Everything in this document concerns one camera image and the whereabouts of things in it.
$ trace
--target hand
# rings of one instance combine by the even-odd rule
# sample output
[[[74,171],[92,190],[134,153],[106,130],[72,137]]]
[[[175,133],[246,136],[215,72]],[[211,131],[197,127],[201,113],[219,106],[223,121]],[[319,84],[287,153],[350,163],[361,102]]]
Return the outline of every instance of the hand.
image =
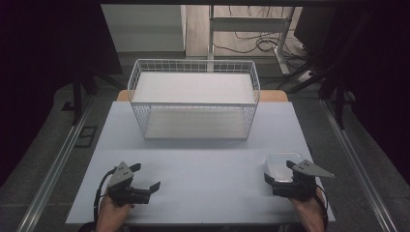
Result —
[[[122,207],[117,206],[112,199],[106,195],[100,203],[100,215],[97,221],[96,232],[117,231],[127,219],[130,208],[133,208],[133,205],[126,204]]]
[[[323,202],[322,192],[319,188],[316,189],[316,194]],[[306,231],[325,231],[322,209],[313,197],[307,201],[300,201],[293,198],[289,198],[289,200],[293,203],[296,213],[298,214],[298,218]]]

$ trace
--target metal frame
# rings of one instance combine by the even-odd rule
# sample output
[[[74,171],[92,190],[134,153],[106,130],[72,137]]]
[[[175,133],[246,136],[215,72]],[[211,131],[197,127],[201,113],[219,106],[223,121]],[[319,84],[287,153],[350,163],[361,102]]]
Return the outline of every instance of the metal frame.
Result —
[[[211,5],[209,11],[208,60],[214,60],[214,32],[280,32],[278,46],[274,49],[274,52],[282,74],[290,75],[286,61],[283,59],[283,46],[294,13],[295,7],[292,7],[286,18],[214,17],[214,6]]]

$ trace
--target metal rail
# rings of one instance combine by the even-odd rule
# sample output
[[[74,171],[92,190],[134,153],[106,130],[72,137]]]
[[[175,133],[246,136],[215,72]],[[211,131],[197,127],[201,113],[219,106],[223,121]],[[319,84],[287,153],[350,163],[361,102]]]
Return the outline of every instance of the metal rail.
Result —
[[[93,102],[93,97],[89,97],[86,100],[84,105],[84,111],[81,117],[78,120],[76,126],[73,126],[70,130],[69,135],[67,136],[66,141],[61,147],[60,152],[55,158],[53,164],[48,169],[47,174],[45,175],[42,184],[37,190],[36,195],[33,198],[28,210],[26,211],[25,216],[20,222],[16,231],[33,231],[37,225],[37,222],[42,215],[45,204],[48,201],[49,196],[51,195],[54,187],[60,177],[61,172],[63,171],[64,165],[66,164],[67,159],[69,158],[70,152],[73,149],[74,143],[78,138],[79,133],[81,132],[82,126],[90,112],[90,108]]]
[[[387,209],[382,197],[374,187],[373,182],[368,177],[365,168],[363,167],[355,149],[353,148],[349,137],[344,130],[341,130],[337,125],[337,121],[334,118],[334,111],[328,101],[320,100],[322,107],[324,108],[328,119],[332,125],[333,130],[339,140],[347,159],[352,166],[352,169],[358,178],[365,196],[370,203],[370,206],[377,217],[383,231],[397,231],[395,224],[392,221],[389,210]]]

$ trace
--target wire basket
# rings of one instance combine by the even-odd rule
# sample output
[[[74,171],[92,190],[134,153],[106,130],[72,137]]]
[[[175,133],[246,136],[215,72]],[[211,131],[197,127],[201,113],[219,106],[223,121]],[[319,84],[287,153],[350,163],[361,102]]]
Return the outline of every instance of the wire basket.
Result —
[[[146,139],[246,140],[260,97],[251,61],[137,60],[128,89]]]

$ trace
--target black curtain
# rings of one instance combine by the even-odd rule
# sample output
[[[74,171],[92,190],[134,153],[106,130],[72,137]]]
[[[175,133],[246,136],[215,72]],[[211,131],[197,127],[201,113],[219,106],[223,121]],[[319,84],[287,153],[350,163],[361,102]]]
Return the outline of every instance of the black curtain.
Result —
[[[0,3],[0,185],[75,72],[122,73],[100,4],[16,2]]]
[[[355,114],[410,184],[409,22],[409,1],[380,4],[345,72]]]

